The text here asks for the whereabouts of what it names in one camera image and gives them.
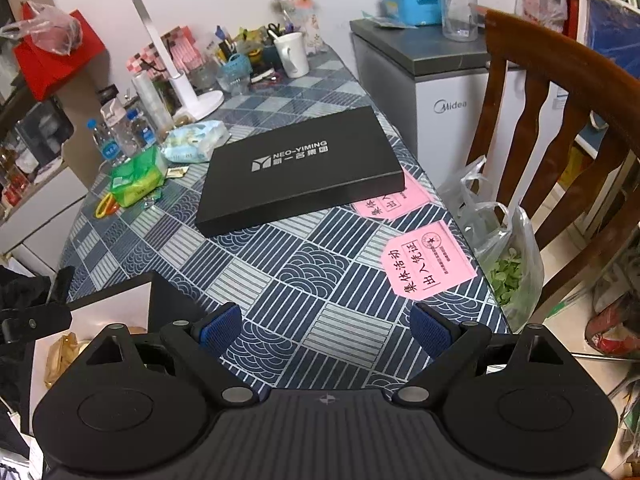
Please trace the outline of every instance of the midea logo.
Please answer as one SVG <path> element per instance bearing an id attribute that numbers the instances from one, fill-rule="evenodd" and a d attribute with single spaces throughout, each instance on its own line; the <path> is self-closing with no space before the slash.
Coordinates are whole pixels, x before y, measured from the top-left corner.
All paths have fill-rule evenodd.
<path id="1" fill-rule="evenodd" d="M 443 114 L 444 112 L 455 110 L 456 108 L 466 108 L 466 101 L 454 101 L 452 103 L 447 103 L 446 100 L 439 99 L 433 104 L 433 111 L 437 114 Z"/>

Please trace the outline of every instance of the plastic wrap roll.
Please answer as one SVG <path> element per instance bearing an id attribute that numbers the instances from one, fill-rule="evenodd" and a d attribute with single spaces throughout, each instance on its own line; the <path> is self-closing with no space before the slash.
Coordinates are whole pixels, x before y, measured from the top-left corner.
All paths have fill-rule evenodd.
<path id="1" fill-rule="evenodd" d="M 156 126 L 158 141 L 163 142 L 169 131 L 174 129 L 174 120 L 171 118 L 171 114 L 164 106 L 146 72 L 139 72 L 133 76 L 133 86 L 135 86 L 140 100 L 145 105 L 148 116 Z"/>

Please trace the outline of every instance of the brown wooden chair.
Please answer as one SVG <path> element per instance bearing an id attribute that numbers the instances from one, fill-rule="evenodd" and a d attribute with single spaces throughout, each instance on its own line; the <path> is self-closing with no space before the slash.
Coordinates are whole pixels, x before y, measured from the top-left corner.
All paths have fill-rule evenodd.
<path id="1" fill-rule="evenodd" d="M 531 218 L 564 171 L 571 145 L 593 110 L 607 123 L 598 155 L 571 184 L 536 232 L 542 250 L 589 208 L 607 175 L 619 167 L 631 150 L 640 155 L 640 82 L 609 59 L 574 40 L 496 10 L 486 12 L 486 47 L 491 55 L 489 79 L 468 161 L 487 155 L 504 87 L 507 61 L 526 70 L 525 107 L 516 123 L 497 200 L 508 204 L 538 138 L 540 108 L 553 81 L 568 91 L 562 126 L 546 149 L 538 170 L 522 199 Z M 640 221 L 640 187 L 634 190 L 609 224 L 542 290 L 531 322 L 542 322 L 549 311 L 606 265 Z"/>

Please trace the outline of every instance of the red gift bag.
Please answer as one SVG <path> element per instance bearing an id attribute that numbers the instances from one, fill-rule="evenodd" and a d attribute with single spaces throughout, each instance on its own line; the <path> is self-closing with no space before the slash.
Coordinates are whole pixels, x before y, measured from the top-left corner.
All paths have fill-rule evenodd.
<path id="1" fill-rule="evenodd" d="M 28 3 L 22 4 L 25 20 L 33 17 Z M 82 27 L 82 44 L 69 56 L 59 56 L 35 46 L 30 36 L 14 48 L 15 58 L 24 79 L 38 101 L 44 101 L 62 88 L 77 72 L 82 70 L 95 56 L 106 48 L 79 10 L 71 15 Z"/>

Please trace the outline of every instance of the pink paper card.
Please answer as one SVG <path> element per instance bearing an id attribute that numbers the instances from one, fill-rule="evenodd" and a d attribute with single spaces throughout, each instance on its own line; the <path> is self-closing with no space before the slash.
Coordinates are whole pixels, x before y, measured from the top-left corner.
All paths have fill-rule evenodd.
<path id="1" fill-rule="evenodd" d="M 431 195 L 420 185 L 420 182 L 415 180 L 407 170 L 404 168 L 402 170 L 404 171 L 404 191 L 354 202 L 353 206 L 360 216 L 395 220 L 432 202 Z"/>
<path id="2" fill-rule="evenodd" d="M 380 261 L 394 292 L 415 301 L 476 276 L 443 220 L 391 238 Z"/>

